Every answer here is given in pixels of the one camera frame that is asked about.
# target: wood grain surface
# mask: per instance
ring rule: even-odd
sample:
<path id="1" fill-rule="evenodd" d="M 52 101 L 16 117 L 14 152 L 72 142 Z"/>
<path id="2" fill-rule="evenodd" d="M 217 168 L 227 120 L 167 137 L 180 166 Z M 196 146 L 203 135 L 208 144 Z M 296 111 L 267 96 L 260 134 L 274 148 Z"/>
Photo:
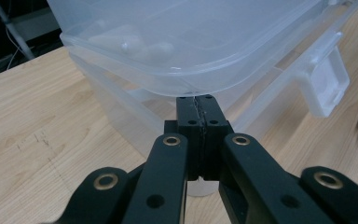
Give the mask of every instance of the wood grain surface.
<path id="1" fill-rule="evenodd" d="M 328 119 L 302 99 L 262 139 L 287 171 L 338 170 L 358 183 L 358 11 L 340 42 L 351 85 Z M 109 125 L 65 49 L 0 74 L 0 223 L 57 219 L 92 171 L 130 171 L 145 159 Z M 186 223 L 229 223 L 218 193 L 187 198 Z"/>

